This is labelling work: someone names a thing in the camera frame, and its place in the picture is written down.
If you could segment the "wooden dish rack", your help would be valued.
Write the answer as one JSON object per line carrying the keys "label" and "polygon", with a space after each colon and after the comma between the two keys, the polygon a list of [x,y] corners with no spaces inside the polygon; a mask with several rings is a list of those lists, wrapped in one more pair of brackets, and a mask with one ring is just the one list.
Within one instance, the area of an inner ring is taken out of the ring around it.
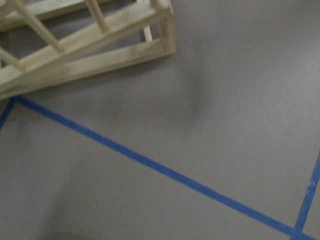
{"label": "wooden dish rack", "polygon": [[[2,100],[170,56],[177,50],[168,0],[137,0],[103,16],[100,0],[3,0],[0,30],[29,26],[46,46],[23,58],[0,51]],[[44,25],[88,9],[94,23],[57,39]]]}

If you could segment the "blue tape grid lines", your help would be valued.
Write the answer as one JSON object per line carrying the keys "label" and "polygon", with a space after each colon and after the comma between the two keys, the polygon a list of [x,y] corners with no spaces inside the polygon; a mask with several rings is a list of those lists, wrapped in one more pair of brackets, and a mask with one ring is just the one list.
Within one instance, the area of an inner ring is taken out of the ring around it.
{"label": "blue tape grid lines", "polygon": [[311,209],[311,205],[316,193],[317,184],[320,180],[320,159],[316,160],[312,175],[310,177],[309,185],[306,189],[299,214],[297,216],[294,227],[290,227],[270,216],[267,216],[249,206],[246,206],[230,197],[224,196],[217,191],[161,164],[158,163],[132,149],[125,147],[71,119],[68,119],[24,96],[12,97],[9,99],[7,105],[5,106],[3,112],[0,114],[0,126],[3,127],[7,121],[11,111],[13,110],[15,104],[18,103],[32,111],[35,111],[46,118],[49,118],[58,124],[61,124],[68,129],[71,129],[101,145],[104,145],[113,151],[128,157],[129,159],[140,163],[210,199],[213,199],[220,204],[227,206],[257,222],[260,222],[280,233],[283,233],[290,237],[291,240],[312,240],[313,237],[304,234],[303,229],[306,224],[308,213]]}

